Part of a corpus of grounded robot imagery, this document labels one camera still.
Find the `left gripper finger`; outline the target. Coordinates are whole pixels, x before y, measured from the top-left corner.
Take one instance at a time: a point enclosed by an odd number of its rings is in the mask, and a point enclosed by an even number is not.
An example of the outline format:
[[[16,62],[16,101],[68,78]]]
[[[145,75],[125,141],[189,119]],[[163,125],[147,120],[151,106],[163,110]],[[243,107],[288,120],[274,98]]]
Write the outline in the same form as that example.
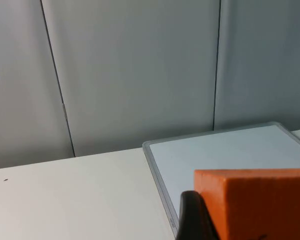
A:
[[[203,197],[194,190],[180,196],[179,240],[218,240],[218,233],[210,218]]]

